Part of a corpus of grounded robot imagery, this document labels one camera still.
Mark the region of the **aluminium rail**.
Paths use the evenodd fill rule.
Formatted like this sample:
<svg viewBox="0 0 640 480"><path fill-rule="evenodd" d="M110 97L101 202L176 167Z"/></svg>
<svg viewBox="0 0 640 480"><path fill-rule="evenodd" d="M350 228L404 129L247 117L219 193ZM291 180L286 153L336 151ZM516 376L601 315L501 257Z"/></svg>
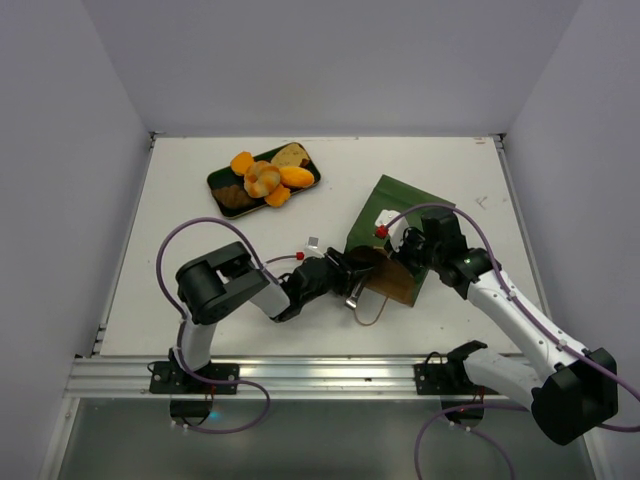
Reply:
<svg viewBox="0 0 640 480"><path fill-rule="evenodd" d="M411 399L414 366L424 355L364 357L215 357L239 366L240 377L281 399ZM149 398L151 357L94 356L73 361L66 398Z"/></svg>

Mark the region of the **brown sliced fake bread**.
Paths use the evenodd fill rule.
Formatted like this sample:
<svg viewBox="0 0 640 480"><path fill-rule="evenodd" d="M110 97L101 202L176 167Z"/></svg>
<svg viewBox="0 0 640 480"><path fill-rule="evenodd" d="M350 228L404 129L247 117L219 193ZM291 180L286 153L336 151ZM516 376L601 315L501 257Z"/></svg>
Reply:
<svg viewBox="0 0 640 480"><path fill-rule="evenodd" d="M299 143L290 143L281 148L270 162L278 168L305 167L310 162L310 156Z"/></svg>

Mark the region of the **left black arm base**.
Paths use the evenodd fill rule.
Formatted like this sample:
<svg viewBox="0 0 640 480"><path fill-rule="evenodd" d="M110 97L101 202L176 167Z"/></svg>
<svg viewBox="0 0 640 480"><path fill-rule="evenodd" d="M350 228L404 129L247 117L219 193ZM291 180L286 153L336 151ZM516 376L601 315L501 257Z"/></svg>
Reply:
<svg viewBox="0 0 640 480"><path fill-rule="evenodd" d="M210 363L196 374L215 380L211 385L186 373L174 361L159 361L150 364L151 381L149 392L157 395L235 395L240 366L235 363Z"/></svg>

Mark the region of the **green brown paper bag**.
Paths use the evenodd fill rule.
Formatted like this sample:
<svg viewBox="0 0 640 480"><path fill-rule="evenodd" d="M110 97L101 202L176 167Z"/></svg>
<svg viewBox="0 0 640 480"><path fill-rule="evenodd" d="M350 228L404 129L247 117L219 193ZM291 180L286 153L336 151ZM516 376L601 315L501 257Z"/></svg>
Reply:
<svg viewBox="0 0 640 480"><path fill-rule="evenodd" d="M392 258L391 238L376 236L379 226L423 203L447 201L409 184L383 175L374 186L346 239L346 256L374 266L366 287L408 307L415 305L426 271L412 273Z"/></svg>

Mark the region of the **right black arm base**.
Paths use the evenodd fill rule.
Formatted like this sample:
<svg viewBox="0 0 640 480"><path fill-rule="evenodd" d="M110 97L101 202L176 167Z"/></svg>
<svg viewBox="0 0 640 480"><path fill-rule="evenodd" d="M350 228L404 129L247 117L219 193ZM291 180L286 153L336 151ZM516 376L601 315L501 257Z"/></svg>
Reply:
<svg viewBox="0 0 640 480"><path fill-rule="evenodd" d="M431 352L413 366L416 393L425 395L472 395L484 389L467 375L463 361L487 345L477 340L467 342L447 354Z"/></svg>

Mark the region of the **dark brown fake croissant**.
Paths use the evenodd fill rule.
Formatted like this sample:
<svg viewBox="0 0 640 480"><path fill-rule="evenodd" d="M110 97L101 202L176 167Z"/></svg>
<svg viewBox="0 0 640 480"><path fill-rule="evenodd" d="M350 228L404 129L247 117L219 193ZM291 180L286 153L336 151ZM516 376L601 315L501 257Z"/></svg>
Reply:
<svg viewBox="0 0 640 480"><path fill-rule="evenodd" d="M255 204L254 199L239 185L214 189L212 195L217 202L228 209L243 209Z"/></svg>

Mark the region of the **metal tongs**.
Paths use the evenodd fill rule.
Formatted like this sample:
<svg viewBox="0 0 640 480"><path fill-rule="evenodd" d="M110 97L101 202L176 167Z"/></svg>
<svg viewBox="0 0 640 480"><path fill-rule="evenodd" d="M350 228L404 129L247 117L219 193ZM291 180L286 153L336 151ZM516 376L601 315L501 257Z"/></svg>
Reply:
<svg viewBox="0 0 640 480"><path fill-rule="evenodd" d="M366 283L367 283L366 279L361 279L359 282L357 282L353 286L353 288L351 289L351 291L349 292L345 300L345 306L347 308L349 308L352 311L356 310L361 294L366 286Z"/></svg>

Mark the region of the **dark green tray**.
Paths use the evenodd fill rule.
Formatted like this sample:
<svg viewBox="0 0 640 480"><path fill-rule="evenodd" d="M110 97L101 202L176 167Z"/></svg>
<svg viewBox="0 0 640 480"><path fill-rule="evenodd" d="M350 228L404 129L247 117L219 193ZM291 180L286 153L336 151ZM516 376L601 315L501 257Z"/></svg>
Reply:
<svg viewBox="0 0 640 480"><path fill-rule="evenodd" d="M273 158L273 156L284 146L281 147L277 147L275 149L257 154L257 155L251 155L254 157L254 159L256 161L268 161L270 162L270 160ZM311 171L315 177L315 183L308 187L308 188L303 188L303 189L295 189L295 188L289 188L291 190L291 197L297 193L300 193L304 190L308 190L314 186L316 186L320 179L321 179L321 174L318 170L318 168L316 167L316 165L314 164L314 162L311 160L310 157L310 162L303 168L306 168L307 170ZM233 171L231 170L230 165L228 167L224 167L222 169L216 170L212 173L210 173L207 177L207 185L209 187L210 193L212 195L212 191L214 189L218 189L221 187L225 187L225 186L231 186L231 185L239 185L240 187L243 187L243 177L242 176L237 176L236 174L233 173ZM222 215L228 219L235 219L238 218L240 216L249 214L250 212L256 211L258 209L261 209L263 207L270 207L273 208L269 205L266 204L266 202L262 199L254 199L255 204L251 207L247 207L247 208L243 208L243 209L228 209L225 208L224 206L222 206L219 202L217 202L214 199L215 203L218 205L220 212L222 213Z"/></svg>

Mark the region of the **long orange fake bread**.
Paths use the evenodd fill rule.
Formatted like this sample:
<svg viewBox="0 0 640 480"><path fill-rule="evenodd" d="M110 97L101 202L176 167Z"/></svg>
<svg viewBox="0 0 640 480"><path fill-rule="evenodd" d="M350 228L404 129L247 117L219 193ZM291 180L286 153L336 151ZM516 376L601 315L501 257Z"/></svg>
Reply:
<svg viewBox="0 0 640 480"><path fill-rule="evenodd" d="M243 177L243 187L244 187L244 175L246 174L249 167L257 162L254 157L249 152L241 152L236 157L234 157L230 163L231 170L237 176ZM284 205L291 197L291 190L285 187L280 180L280 184L276 187L276 189L268 196L262 199L266 202L267 205L277 208Z"/></svg>

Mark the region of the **pale twisted fake bread roll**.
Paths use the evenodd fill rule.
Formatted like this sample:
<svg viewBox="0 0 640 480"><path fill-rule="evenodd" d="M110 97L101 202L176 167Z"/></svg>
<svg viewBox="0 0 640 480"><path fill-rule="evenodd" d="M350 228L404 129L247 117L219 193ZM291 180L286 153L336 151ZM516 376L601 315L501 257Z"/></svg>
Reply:
<svg viewBox="0 0 640 480"><path fill-rule="evenodd" d="M252 164L244 175L244 189L254 199L270 195L280 184L280 169L267 161Z"/></svg>

